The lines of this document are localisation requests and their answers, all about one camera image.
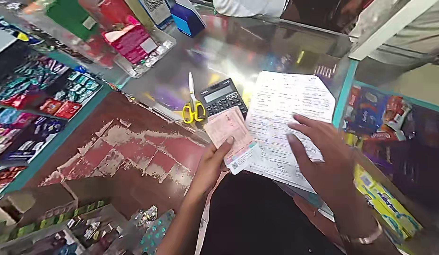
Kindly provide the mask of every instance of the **counter top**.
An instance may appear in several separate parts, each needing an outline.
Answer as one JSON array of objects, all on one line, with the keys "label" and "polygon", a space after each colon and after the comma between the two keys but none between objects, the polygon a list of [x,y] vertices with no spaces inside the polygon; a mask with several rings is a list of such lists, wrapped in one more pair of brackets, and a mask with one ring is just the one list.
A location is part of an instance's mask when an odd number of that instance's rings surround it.
[{"label": "counter top", "polygon": [[317,74],[337,99],[349,66],[351,42],[345,34],[283,20],[235,18],[195,4],[207,28],[189,38],[172,25],[177,40],[171,51],[141,78],[122,88],[149,107],[163,108],[172,120],[189,101],[188,73],[194,92],[232,78],[246,104],[260,71]]}]

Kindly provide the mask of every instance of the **red tile floor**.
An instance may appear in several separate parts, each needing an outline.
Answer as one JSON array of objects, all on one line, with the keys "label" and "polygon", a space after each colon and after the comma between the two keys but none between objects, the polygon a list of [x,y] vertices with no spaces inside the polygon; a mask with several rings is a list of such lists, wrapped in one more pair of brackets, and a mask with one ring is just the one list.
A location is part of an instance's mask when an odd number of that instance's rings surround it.
[{"label": "red tile floor", "polygon": [[[204,148],[204,141],[181,126],[112,92],[26,186],[109,177],[112,204],[126,217],[152,205],[160,213],[169,209],[177,213]],[[325,235],[341,243],[334,223],[315,213],[303,198],[294,201]]]}]

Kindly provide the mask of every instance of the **paper document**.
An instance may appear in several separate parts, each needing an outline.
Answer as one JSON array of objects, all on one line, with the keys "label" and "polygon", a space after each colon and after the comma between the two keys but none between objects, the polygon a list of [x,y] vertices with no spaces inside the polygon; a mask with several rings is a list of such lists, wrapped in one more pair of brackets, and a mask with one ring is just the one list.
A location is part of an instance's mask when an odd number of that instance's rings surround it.
[{"label": "paper document", "polygon": [[233,174],[237,174],[251,161],[258,160],[260,148],[246,129],[245,120],[238,106],[209,117],[204,130],[210,136],[215,147],[219,148],[230,136],[234,145],[224,157],[224,163]]},{"label": "paper document", "polygon": [[293,114],[331,123],[335,99],[314,75],[260,72],[251,99],[246,126],[258,142],[262,155],[246,170],[310,192],[311,185],[301,174],[286,134],[295,134],[315,161],[323,156],[311,140],[290,129]]}]

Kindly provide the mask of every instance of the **yellow scissors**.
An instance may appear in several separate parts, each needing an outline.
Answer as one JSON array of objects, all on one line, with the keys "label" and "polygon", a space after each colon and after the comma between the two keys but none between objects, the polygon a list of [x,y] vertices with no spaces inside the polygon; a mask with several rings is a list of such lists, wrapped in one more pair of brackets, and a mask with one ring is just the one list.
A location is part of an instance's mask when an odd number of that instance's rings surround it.
[{"label": "yellow scissors", "polygon": [[201,122],[205,119],[205,108],[194,95],[193,75],[188,76],[188,87],[190,88],[190,101],[185,104],[182,111],[183,122],[191,124],[194,121]]}]

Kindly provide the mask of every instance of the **calculator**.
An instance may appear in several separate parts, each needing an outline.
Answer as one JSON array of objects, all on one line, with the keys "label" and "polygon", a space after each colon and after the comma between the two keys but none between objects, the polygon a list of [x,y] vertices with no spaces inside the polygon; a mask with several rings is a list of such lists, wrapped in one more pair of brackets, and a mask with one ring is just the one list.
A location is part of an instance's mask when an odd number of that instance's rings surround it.
[{"label": "calculator", "polygon": [[243,118],[246,118],[248,109],[231,78],[208,87],[200,93],[198,98],[204,105],[207,116],[212,116],[228,108],[238,106],[243,114]]}]

